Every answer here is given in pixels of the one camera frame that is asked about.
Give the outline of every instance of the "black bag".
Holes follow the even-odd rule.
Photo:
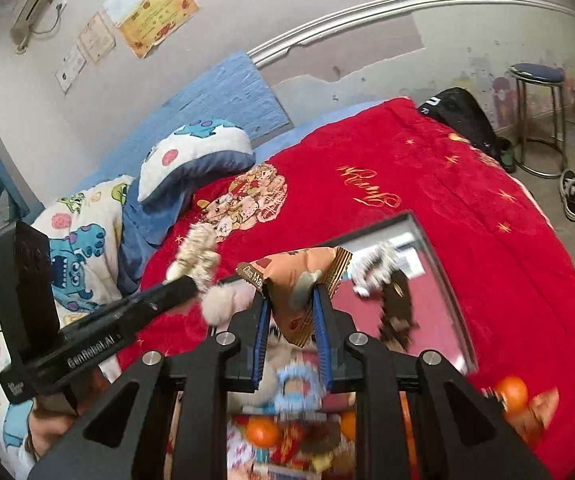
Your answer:
[[[474,148],[501,162],[497,136],[476,99],[464,88],[449,88],[425,101],[418,111],[449,126]]]

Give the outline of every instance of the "pillow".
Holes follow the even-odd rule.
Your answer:
[[[182,179],[240,173],[254,162],[250,139],[242,129],[217,119],[193,121],[150,150],[141,166],[138,202],[152,203]]]

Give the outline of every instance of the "embroidered star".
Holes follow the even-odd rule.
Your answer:
[[[517,200],[516,197],[513,197],[512,195],[510,195],[509,193],[506,193],[506,192],[503,191],[502,189],[499,190],[498,195],[499,195],[501,198],[504,198],[505,200],[509,200],[510,202],[512,202],[512,204],[513,204],[514,202],[516,202],[516,200]]]

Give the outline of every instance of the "metal stool leg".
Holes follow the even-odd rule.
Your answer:
[[[554,140],[541,139],[540,137],[528,137],[527,136],[527,85],[526,82],[517,79],[517,92],[519,93],[519,121],[520,121],[520,133],[519,133],[519,143],[521,144],[520,157],[517,158],[517,166],[522,170],[533,174],[534,176],[539,176],[540,178],[559,178],[565,167],[567,166],[567,156],[565,154],[565,142],[566,142],[566,130],[565,130],[565,110],[563,105],[563,88],[559,86],[559,96],[561,101],[561,117],[563,119],[563,126],[561,127],[561,140],[559,142],[559,132],[558,132],[558,110],[556,105],[556,98],[554,92],[554,86],[550,86],[552,89],[552,114],[554,116]],[[525,149],[528,142],[539,142],[555,149],[561,155],[561,171],[557,173],[545,173],[543,171],[538,171],[530,168],[525,164]]]

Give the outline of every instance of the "blue foam headboard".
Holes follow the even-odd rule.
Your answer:
[[[231,121],[242,127],[251,139],[289,124],[285,112],[250,57],[240,51],[167,100],[72,192],[89,189],[122,174],[138,176],[143,159],[156,142],[197,119]]]

